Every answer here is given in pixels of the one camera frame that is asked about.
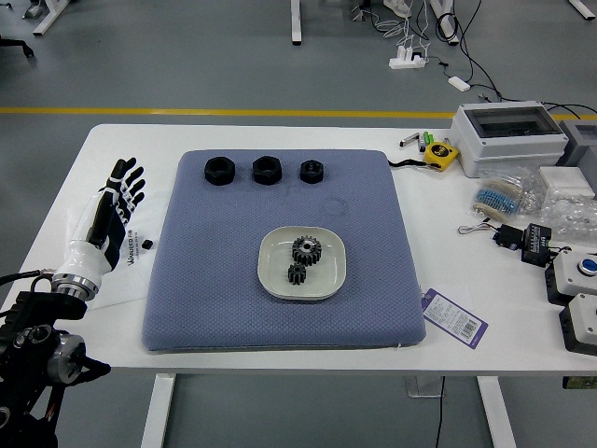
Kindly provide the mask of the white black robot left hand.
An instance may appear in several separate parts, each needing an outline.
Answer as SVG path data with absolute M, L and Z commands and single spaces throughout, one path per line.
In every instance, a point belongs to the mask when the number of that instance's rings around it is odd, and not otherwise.
M 145 194 L 144 168 L 135 158 L 116 162 L 103 187 L 95 193 L 76 224 L 69 254 L 53 280 L 80 277 L 96 287 L 113 271 L 136 206 Z

